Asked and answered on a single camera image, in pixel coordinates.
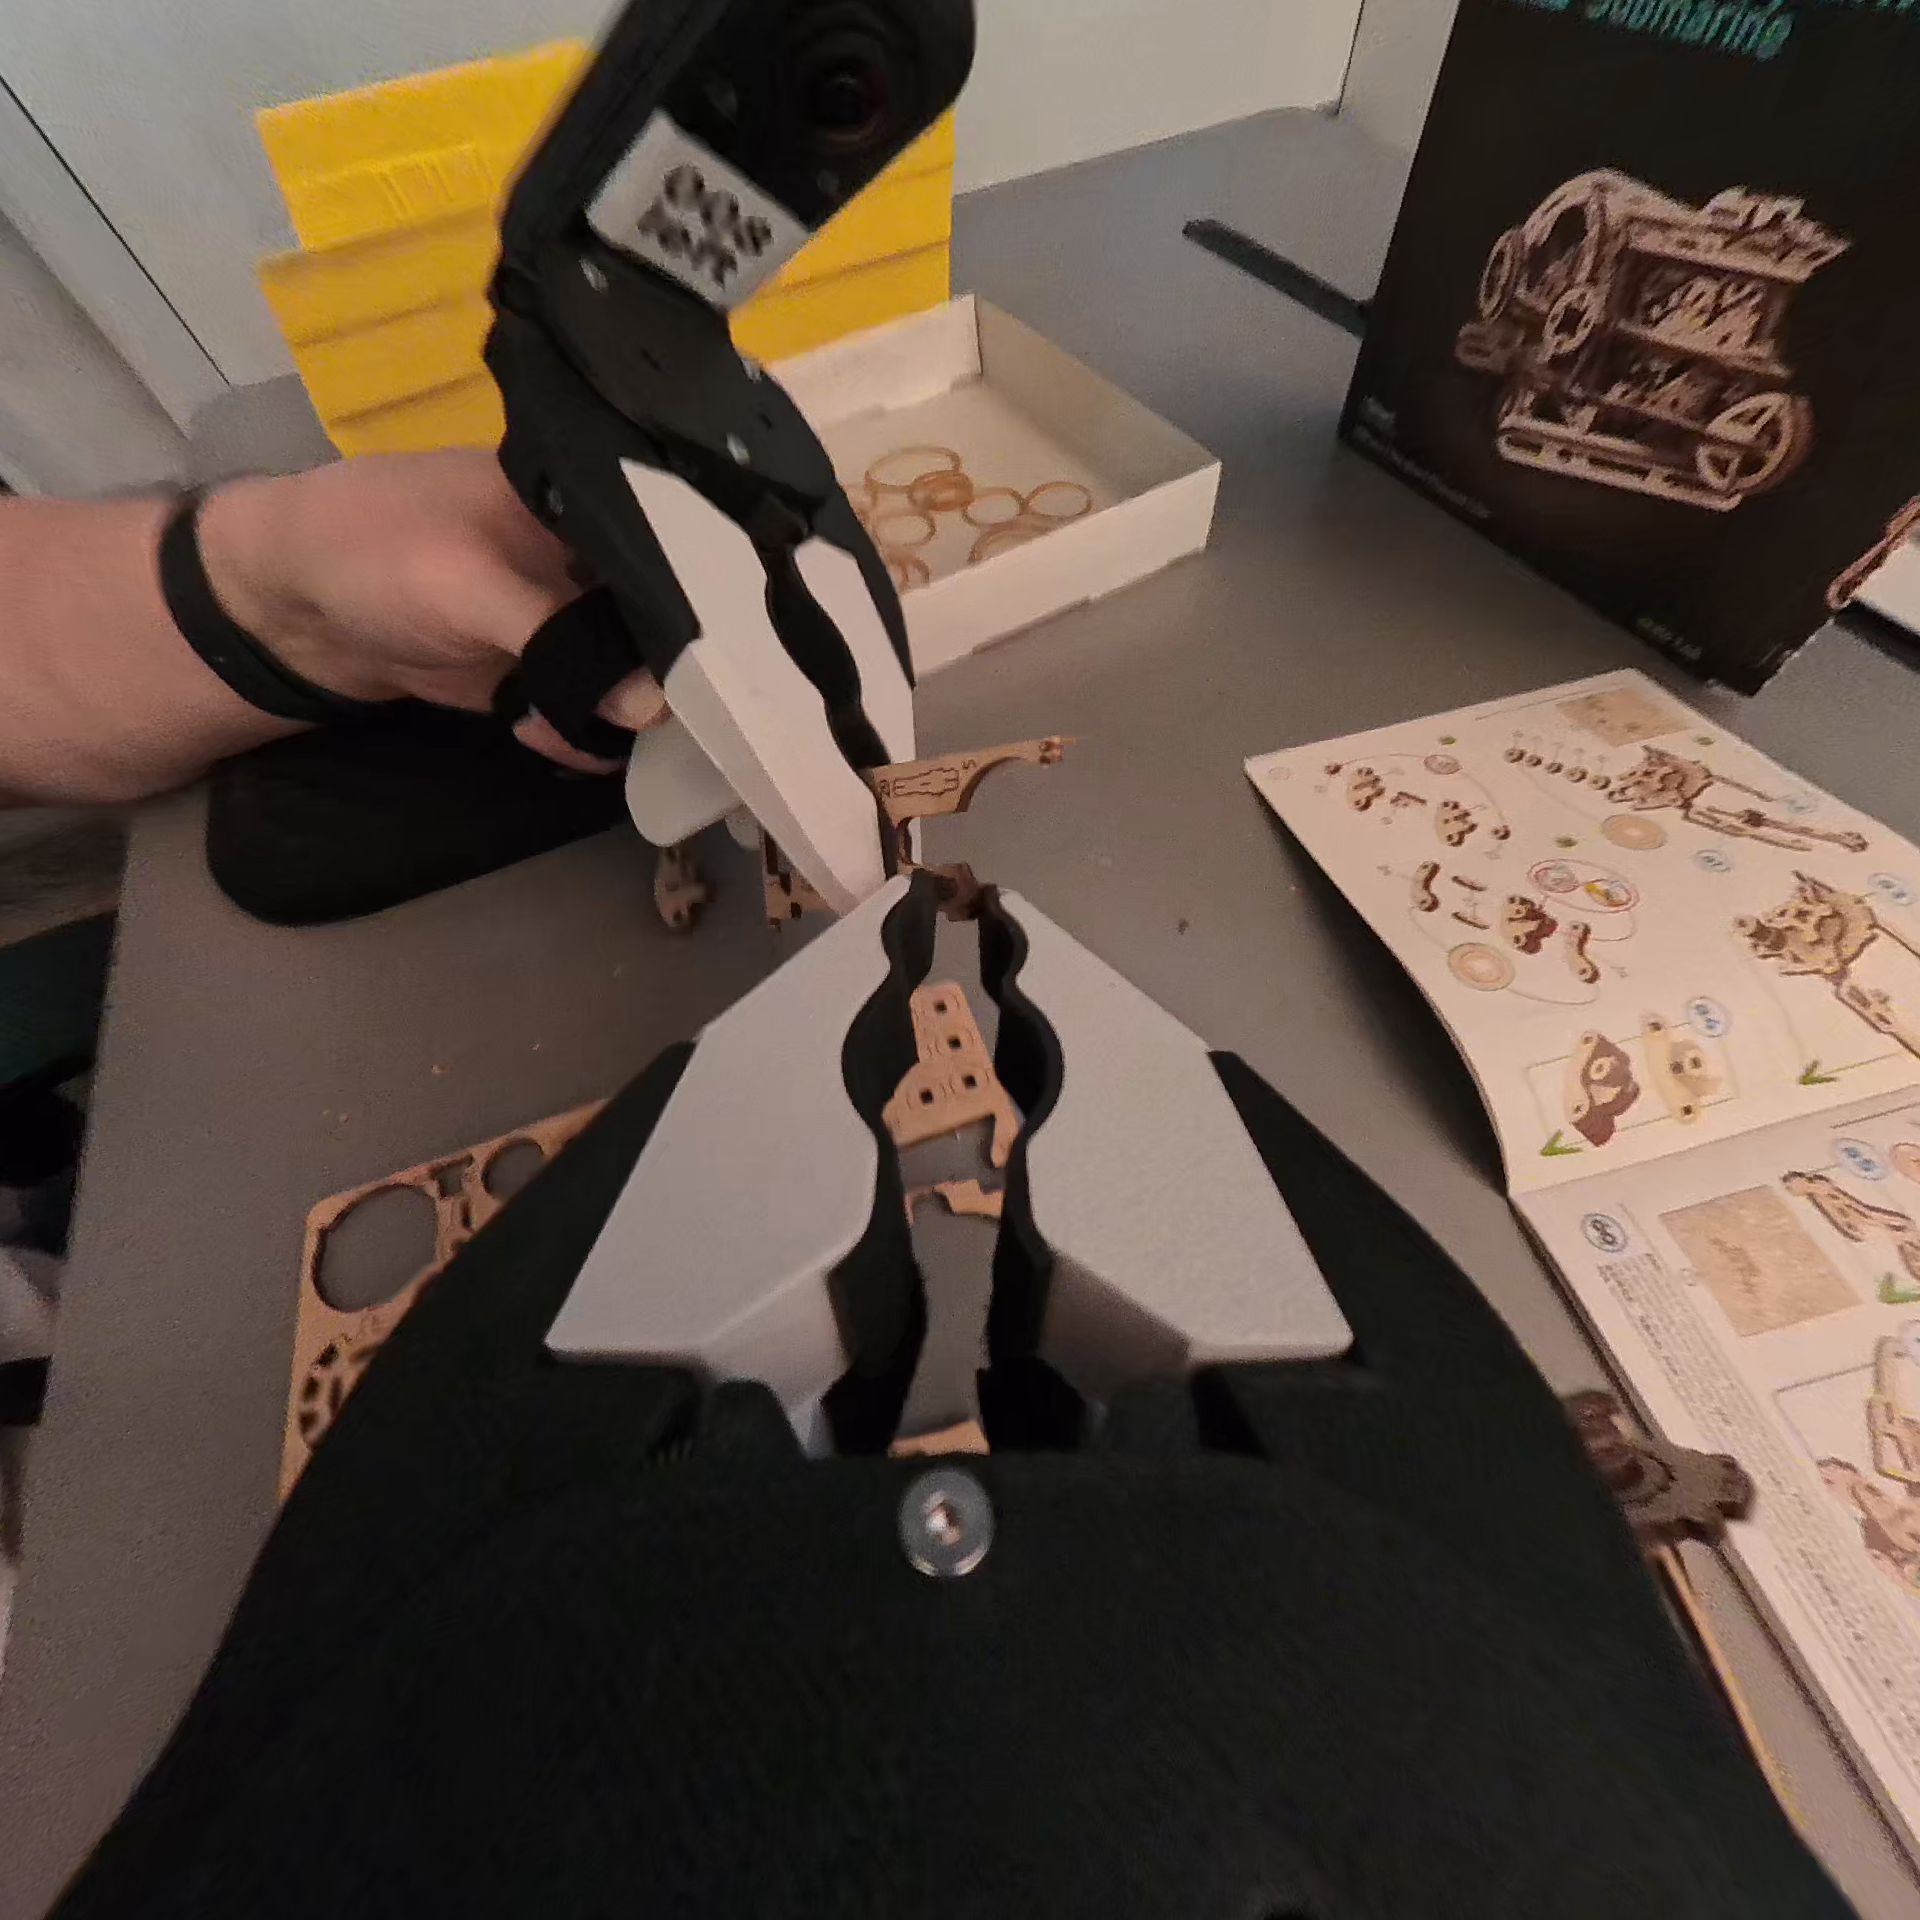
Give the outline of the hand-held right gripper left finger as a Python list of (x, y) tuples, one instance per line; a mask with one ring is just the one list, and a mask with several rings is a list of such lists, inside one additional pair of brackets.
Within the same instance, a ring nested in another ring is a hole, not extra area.
[(557, 1360), (756, 1382), (802, 1447), (885, 1454), (927, 1326), (885, 1105), (940, 886), (897, 874), (711, 1018), (546, 1333)]

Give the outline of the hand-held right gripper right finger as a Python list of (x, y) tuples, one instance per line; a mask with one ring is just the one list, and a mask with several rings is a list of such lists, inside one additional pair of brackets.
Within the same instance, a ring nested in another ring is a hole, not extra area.
[(1213, 1048), (1023, 896), (990, 890), (975, 928), (1020, 1115), (975, 1374), (990, 1448), (1071, 1448), (1138, 1387), (1349, 1358)]

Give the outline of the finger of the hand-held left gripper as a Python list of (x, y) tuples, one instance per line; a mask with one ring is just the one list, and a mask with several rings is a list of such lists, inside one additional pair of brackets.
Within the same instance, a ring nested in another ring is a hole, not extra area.
[(826, 674), (832, 734), (857, 769), (916, 755), (916, 683), (894, 573), (846, 496), (810, 517), (796, 568), (826, 638), (810, 648)]
[(877, 800), (837, 742), (823, 689), (776, 635), (749, 534), (680, 477), (624, 461), (694, 621), (655, 679), (670, 719), (631, 746), (626, 803), (668, 848), (737, 809), (762, 826), (832, 909), (888, 878)]

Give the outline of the small plywood parts fret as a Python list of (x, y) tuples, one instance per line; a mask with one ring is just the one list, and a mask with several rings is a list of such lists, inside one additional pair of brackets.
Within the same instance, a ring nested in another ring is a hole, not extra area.
[[(1036, 735), (999, 746), (949, 752), (882, 765), (866, 775), (880, 802), (886, 843), (897, 867), (911, 872), (921, 858), (919, 823), (972, 809), (975, 790), (1004, 765), (1053, 765), (1074, 735)], [(806, 914), (832, 911), (830, 903), (784, 856), (767, 831), (758, 831), (760, 904), (767, 928), (784, 928)]]

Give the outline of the large plywood parts sheet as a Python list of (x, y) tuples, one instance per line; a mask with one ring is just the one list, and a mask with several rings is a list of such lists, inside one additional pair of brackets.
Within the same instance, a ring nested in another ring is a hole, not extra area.
[[(991, 1067), (991, 1048), (961, 990), (932, 979), (913, 990), (919, 1056), (885, 1111), (897, 1147), (986, 1129), (964, 1179), (908, 1187), (908, 1206), (940, 1202), (951, 1215), (996, 1221), (1004, 1169), (1020, 1131), (1017, 1103)], [(391, 1169), (335, 1190), (305, 1211), (296, 1269), (294, 1344), (285, 1391), (277, 1499), (285, 1499), (314, 1445), (416, 1296), (517, 1190), (576, 1138), (598, 1101), (521, 1123), (504, 1135)]]

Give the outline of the illustrated instruction booklet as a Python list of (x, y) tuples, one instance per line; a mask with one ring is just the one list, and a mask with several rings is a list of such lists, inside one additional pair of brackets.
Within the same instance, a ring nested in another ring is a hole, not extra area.
[(1242, 761), (1429, 999), (1636, 1409), (1918, 1821), (1918, 853), (1640, 671)]

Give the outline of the partly built wooden model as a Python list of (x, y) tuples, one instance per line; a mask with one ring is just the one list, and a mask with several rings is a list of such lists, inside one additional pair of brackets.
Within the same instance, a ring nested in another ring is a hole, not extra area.
[(1730, 1523), (1749, 1517), (1756, 1482), (1728, 1454), (1677, 1447), (1647, 1433), (1599, 1390), (1567, 1393), (1560, 1405), (1642, 1554), (1687, 1539), (1714, 1545)]

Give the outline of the black model kit box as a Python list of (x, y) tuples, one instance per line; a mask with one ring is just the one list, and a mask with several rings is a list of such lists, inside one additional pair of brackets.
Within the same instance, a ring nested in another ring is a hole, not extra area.
[(1916, 537), (1916, 5), (1460, 5), (1340, 433), (1762, 688)]

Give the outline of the person's left hand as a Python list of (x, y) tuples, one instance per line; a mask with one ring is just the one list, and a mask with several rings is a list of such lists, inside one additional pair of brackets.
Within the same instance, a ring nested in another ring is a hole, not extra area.
[(489, 713), (530, 638), (585, 595), (480, 448), (232, 477), (201, 503), (199, 552), (239, 629), (360, 703)]

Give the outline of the pile of tan rubber bands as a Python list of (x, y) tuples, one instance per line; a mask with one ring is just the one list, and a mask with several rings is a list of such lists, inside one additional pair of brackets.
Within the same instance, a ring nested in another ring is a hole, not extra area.
[(981, 482), (957, 448), (940, 442), (888, 448), (840, 488), (901, 591), (1017, 552), (1096, 507), (1093, 488), (1070, 474), (1033, 486)]

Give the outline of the tall stack of yellow bins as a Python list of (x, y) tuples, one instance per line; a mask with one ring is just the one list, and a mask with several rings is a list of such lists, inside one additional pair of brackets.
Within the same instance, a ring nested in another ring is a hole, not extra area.
[[(344, 457), (498, 440), (496, 215), (588, 59), (585, 41), (552, 38), (256, 110), (296, 240), (256, 280)], [(733, 344), (774, 363), (943, 304), (953, 152), (946, 111), (733, 313)]]

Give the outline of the white cardboard tray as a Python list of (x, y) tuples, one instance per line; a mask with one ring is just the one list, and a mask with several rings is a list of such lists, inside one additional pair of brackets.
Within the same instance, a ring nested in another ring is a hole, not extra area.
[(957, 448), (981, 482), (1070, 474), (1094, 511), (901, 591), (916, 675), (1135, 585), (1209, 544), (1217, 457), (1122, 385), (972, 294), (772, 365), (838, 482), (888, 448)]

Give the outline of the black mesh oval pad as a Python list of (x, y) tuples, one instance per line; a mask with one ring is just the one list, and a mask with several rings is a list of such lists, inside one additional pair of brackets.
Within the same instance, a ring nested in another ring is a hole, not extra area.
[(626, 821), (622, 779), (522, 746), (493, 717), (402, 703), (221, 761), (205, 861), (253, 920), (367, 919)]

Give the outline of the black wristband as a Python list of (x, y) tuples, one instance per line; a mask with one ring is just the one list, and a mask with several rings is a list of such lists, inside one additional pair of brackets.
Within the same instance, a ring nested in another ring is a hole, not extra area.
[(160, 600), (177, 638), (249, 707), (294, 727), (327, 727), (357, 710), (278, 661), (218, 599), (201, 552), (204, 486), (173, 498), (154, 546)]

